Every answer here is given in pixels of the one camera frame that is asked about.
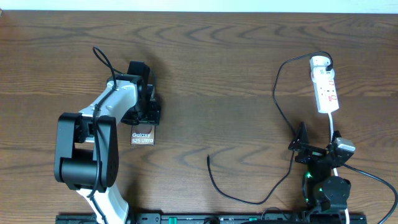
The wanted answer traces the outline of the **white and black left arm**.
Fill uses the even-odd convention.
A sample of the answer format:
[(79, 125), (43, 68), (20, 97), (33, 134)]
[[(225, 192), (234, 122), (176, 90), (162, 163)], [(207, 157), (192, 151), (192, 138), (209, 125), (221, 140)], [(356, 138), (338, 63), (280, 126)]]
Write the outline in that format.
[(54, 176), (80, 194), (92, 215), (58, 215), (56, 223), (135, 223), (115, 183), (119, 169), (117, 126), (132, 127), (131, 144), (153, 145), (160, 121), (150, 70), (110, 78), (102, 94), (77, 113), (58, 119)]

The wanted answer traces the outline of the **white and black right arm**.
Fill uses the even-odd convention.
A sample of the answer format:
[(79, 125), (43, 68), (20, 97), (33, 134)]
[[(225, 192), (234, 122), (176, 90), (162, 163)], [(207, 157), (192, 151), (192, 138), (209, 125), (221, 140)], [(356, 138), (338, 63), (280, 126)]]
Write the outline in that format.
[(335, 131), (327, 147), (312, 146), (309, 144), (307, 127), (301, 122), (289, 144), (289, 149), (298, 153), (295, 162), (307, 166), (307, 171), (303, 175), (302, 192), (308, 208), (314, 213), (345, 210), (351, 182), (333, 175), (332, 172), (334, 168), (345, 164), (354, 154), (356, 148), (353, 142), (341, 137), (339, 131)]

